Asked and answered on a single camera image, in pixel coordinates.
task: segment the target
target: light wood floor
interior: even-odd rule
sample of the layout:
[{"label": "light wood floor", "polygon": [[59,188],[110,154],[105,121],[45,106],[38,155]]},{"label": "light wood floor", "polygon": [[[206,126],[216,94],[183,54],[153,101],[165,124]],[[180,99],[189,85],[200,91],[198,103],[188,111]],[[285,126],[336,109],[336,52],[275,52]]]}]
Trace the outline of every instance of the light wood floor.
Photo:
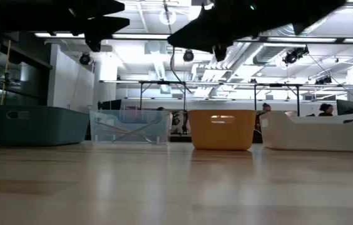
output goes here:
[{"label": "light wood floor", "polygon": [[0,225],[353,225],[353,153],[0,148]]}]

